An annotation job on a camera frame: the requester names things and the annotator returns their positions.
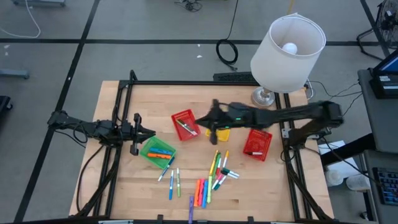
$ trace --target lamp base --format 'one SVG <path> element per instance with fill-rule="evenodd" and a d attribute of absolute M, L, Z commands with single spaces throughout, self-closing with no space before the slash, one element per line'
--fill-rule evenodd
<path fill-rule="evenodd" d="M 263 87 L 257 87 L 251 95 L 251 102 L 258 108 L 268 107 L 273 104 L 274 101 L 274 93 Z"/>

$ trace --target gray floor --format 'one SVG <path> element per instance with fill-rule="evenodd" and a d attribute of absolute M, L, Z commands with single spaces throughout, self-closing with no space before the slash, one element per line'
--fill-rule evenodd
<path fill-rule="evenodd" d="M 368 1 L 373 13 L 379 1 Z M 83 32 L 93 0 L 68 0 L 67 7 L 33 5 L 32 13 L 42 28 L 41 38 L 78 39 Z M 235 1 L 204 0 L 203 9 L 190 13 L 167 1 L 102 0 L 88 38 L 90 39 L 220 39 L 228 35 Z M 241 1 L 232 39 L 263 38 L 274 19 L 283 16 L 288 0 Z M 317 22 L 328 40 L 355 40 L 370 28 L 357 0 L 296 0 L 294 12 Z M 9 32 L 33 35 L 36 30 L 26 8 L 0 2 L 0 26 Z M 0 32 L 0 38 L 8 37 Z M 376 40 L 373 35 L 366 40 Z M 228 48 L 221 49 L 225 55 Z M 0 44 L 0 68 L 28 69 L 31 78 L 0 79 L 0 95 L 9 95 L 14 109 L 0 134 L 0 223 L 16 214 L 31 170 L 40 151 L 46 121 L 54 110 L 77 44 Z M 250 70 L 256 45 L 238 45 L 239 71 Z M 367 47 L 381 56 L 379 47 Z M 334 94 L 357 81 L 359 69 L 375 66 L 377 60 L 357 47 L 326 47 L 310 79 L 321 81 Z M 214 45 L 113 45 L 86 44 L 68 92 L 64 109 L 72 116 L 90 120 L 103 80 L 128 77 L 134 69 L 140 80 L 211 80 L 214 73 L 230 72 L 215 54 Z M 328 97 L 314 83 L 316 100 Z M 354 96 L 335 101 L 345 110 Z M 350 142 L 370 132 L 362 98 L 346 115 L 345 124 L 330 140 Z M 64 136 L 55 135 L 50 145 L 25 220 L 61 218 L 68 215 L 83 149 Z M 365 223 L 363 197 L 344 187 L 330 189 L 336 218 Z"/>

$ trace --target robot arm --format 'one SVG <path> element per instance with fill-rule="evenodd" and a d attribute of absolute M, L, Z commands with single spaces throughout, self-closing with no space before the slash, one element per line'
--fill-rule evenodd
<path fill-rule="evenodd" d="M 304 144 L 307 137 L 325 127 L 336 128 L 343 124 L 340 106 L 330 101 L 310 103 L 305 106 L 281 110 L 262 110 L 242 103 L 219 103 L 213 100 L 209 113 L 195 122 L 211 131 L 210 142 L 217 144 L 217 129 L 268 128 L 274 123 L 290 120 L 312 119 L 299 129 L 289 131 L 289 146 Z"/>
<path fill-rule="evenodd" d="M 123 141 L 132 141 L 130 153 L 138 156 L 137 144 L 155 135 L 155 131 L 141 126 L 141 116 L 134 114 L 135 125 L 124 121 L 119 126 L 113 126 L 112 121 L 102 120 L 86 122 L 72 118 L 65 111 L 55 111 L 47 124 L 54 129 L 72 129 L 83 133 L 88 138 L 95 138 L 104 146 L 118 147 Z"/>

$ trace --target green plastic basket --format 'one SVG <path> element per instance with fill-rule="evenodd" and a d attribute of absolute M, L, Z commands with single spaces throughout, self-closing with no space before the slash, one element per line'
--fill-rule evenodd
<path fill-rule="evenodd" d="M 167 167 L 167 164 L 169 164 L 170 159 L 160 159 L 160 158 L 153 158 L 153 157 L 148 157 L 147 154 L 149 152 L 150 148 L 157 148 L 157 149 L 165 149 L 167 151 L 172 152 L 172 157 L 175 155 L 175 149 L 167 144 L 166 142 L 163 142 L 162 140 L 158 139 L 157 137 L 152 137 L 148 140 L 148 142 L 145 144 L 145 146 L 140 150 L 140 155 L 147 159 L 149 162 L 155 164 L 157 167 L 164 169 Z"/>

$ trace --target red plastic basket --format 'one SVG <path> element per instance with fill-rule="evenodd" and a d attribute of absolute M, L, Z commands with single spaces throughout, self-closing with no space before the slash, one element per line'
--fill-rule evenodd
<path fill-rule="evenodd" d="M 189 133 L 187 130 L 185 130 L 183 127 L 181 127 L 176 120 L 181 119 L 185 124 L 193 128 L 198 134 L 193 135 Z M 197 124 L 195 124 L 195 117 L 193 116 L 192 110 L 188 109 L 185 111 L 181 111 L 177 114 L 172 115 L 172 121 L 175 127 L 175 130 L 177 131 L 178 137 L 180 138 L 180 141 L 186 141 L 188 139 L 191 139 L 195 136 L 198 136 L 200 134 L 200 129 Z"/>
<path fill-rule="evenodd" d="M 260 161 L 265 161 L 271 144 L 272 134 L 252 129 L 249 133 L 248 140 L 244 145 L 243 153 L 247 155 L 247 152 L 262 152 L 262 155 L 247 155 Z"/>

